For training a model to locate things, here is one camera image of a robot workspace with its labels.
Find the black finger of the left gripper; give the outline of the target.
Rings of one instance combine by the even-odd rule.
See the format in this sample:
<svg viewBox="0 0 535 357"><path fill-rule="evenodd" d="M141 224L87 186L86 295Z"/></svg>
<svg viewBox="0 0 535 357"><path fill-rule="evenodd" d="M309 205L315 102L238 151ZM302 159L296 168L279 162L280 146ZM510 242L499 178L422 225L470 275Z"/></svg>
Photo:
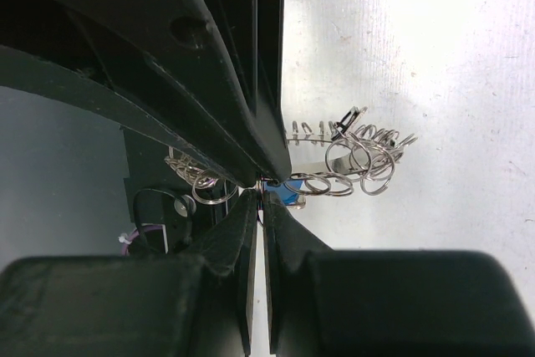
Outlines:
<svg viewBox="0 0 535 357"><path fill-rule="evenodd" d="M113 120L241 186L259 139L205 0L1 0L1 83Z"/></svg>
<svg viewBox="0 0 535 357"><path fill-rule="evenodd" d="M248 181L283 181L291 173L282 117L284 0L204 0L237 78L218 121L236 141Z"/></svg>

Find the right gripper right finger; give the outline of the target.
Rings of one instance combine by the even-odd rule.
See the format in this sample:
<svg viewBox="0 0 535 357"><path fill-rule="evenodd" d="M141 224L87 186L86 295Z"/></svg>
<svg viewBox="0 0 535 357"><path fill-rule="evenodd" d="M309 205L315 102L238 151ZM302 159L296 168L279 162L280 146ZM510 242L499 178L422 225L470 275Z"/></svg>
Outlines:
<svg viewBox="0 0 535 357"><path fill-rule="evenodd" d="M277 356L531 356L507 272L457 250L334 250L263 196L269 346Z"/></svg>

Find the metal disc keyring holder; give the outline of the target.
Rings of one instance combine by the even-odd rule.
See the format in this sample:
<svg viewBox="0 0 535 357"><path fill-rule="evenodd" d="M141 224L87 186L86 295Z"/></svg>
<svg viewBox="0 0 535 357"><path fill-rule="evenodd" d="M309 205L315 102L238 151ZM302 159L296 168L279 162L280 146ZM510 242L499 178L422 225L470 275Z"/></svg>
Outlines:
<svg viewBox="0 0 535 357"><path fill-rule="evenodd" d="M388 189L397 164L405 149L417 141L414 134L402 137L395 129L387 129L361 122L367 109L352 107L339 121L319 121L313 129L307 122L293 121L286 134L288 145L316 145L322 150L320 161L302 164L293 169L290 177L277 183L303 180L300 190L306 196L351 196L361 190L368 196L378 196Z"/></svg>

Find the blue tagged key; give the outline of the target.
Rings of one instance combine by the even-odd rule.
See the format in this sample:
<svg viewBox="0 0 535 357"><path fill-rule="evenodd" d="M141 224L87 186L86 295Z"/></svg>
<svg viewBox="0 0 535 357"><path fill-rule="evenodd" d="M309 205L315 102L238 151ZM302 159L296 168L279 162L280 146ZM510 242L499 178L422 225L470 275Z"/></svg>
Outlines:
<svg viewBox="0 0 535 357"><path fill-rule="evenodd" d="M288 181L290 189L284 184L277 184L274 181L264 181L262 184L263 196L262 204L266 205L268 202L268 193L277 194L283 205L287 208L302 209L306 206L305 195L295 192L295 189L300 190L303 186L303 180Z"/></svg>

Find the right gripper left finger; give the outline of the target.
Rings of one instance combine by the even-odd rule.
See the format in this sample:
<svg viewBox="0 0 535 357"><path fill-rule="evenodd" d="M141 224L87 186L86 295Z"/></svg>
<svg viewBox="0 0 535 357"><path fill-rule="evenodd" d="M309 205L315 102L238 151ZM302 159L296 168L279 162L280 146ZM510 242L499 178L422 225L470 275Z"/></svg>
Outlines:
<svg viewBox="0 0 535 357"><path fill-rule="evenodd" d="M257 194L164 257L22 258L1 275L4 356L248 356Z"/></svg>

